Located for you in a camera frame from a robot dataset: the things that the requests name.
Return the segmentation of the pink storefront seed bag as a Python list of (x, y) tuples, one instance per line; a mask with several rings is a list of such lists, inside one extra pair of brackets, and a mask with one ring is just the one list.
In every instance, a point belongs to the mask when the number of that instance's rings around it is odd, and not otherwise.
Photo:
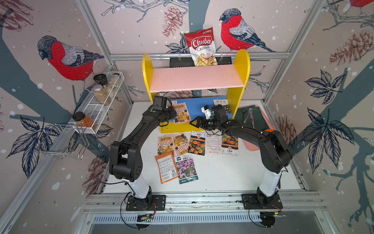
[(163, 155), (166, 153), (174, 154), (174, 136), (173, 134), (165, 134), (158, 137), (157, 153)]
[(177, 156), (181, 156), (188, 153), (189, 142), (185, 133), (181, 132), (174, 136), (174, 151)]
[(181, 124), (191, 121), (186, 103), (174, 104), (173, 108), (176, 111), (176, 117), (173, 119), (174, 124)]
[(205, 145), (205, 155), (222, 154), (222, 136), (207, 135)]

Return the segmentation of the black orange marigold seed bag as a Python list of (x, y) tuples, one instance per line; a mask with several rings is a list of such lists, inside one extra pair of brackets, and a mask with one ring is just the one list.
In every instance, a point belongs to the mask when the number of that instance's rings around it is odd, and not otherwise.
[(206, 149), (206, 133), (199, 131), (192, 131), (189, 142), (188, 153), (195, 155), (205, 155)]

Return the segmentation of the blue flower seed bag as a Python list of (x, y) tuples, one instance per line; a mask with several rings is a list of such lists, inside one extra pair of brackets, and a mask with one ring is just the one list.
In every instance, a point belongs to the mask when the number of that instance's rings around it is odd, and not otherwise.
[(231, 111), (231, 108), (229, 106), (229, 102), (228, 102), (227, 99), (214, 99), (213, 103), (214, 103), (215, 106), (222, 105), (223, 108), (225, 109), (225, 112), (226, 112), (227, 115), (232, 114), (232, 111)]

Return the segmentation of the orange bordered seed bag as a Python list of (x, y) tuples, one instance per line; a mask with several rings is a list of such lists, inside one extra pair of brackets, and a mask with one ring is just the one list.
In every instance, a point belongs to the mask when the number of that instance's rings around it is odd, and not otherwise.
[(161, 184), (178, 178), (173, 152), (155, 156), (155, 159), (159, 168)]

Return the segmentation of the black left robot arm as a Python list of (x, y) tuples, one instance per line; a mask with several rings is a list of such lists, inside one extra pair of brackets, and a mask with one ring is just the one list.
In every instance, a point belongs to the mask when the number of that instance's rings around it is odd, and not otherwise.
[(152, 189), (141, 176), (141, 148), (155, 128), (175, 117), (176, 111), (171, 100), (155, 96), (153, 104), (142, 114), (134, 130), (122, 141), (113, 142), (110, 147), (109, 173), (116, 179), (127, 182), (134, 200), (143, 206), (151, 205)]

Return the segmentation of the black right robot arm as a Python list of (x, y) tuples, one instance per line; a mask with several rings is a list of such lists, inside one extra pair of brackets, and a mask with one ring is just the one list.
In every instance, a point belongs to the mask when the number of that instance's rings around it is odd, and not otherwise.
[(236, 120), (230, 120), (222, 105), (210, 109), (211, 117), (196, 117), (190, 125), (206, 131), (219, 130), (223, 135), (238, 137), (248, 141), (260, 150), (261, 160), (266, 168), (261, 185), (257, 188), (255, 203), (265, 206), (278, 195), (280, 179), (284, 171), (288, 171), (293, 154), (282, 134), (277, 130), (258, 130), (248, 127)]

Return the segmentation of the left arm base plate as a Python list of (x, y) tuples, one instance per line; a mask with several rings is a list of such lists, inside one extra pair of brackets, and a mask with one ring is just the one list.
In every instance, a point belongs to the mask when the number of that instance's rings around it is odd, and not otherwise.
[(135, 198), (130, 195), (125, 200), (126, 211), (164, 211), (166, 195), (151, 195), (145, 199)]

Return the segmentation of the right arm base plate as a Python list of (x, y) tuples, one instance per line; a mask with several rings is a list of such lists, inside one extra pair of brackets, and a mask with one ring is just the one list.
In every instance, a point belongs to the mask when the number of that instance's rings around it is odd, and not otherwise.
[(257, 194), (242, 194), (241, 199), (245, 210), (283, 209), (278, 192), (271, 197)]

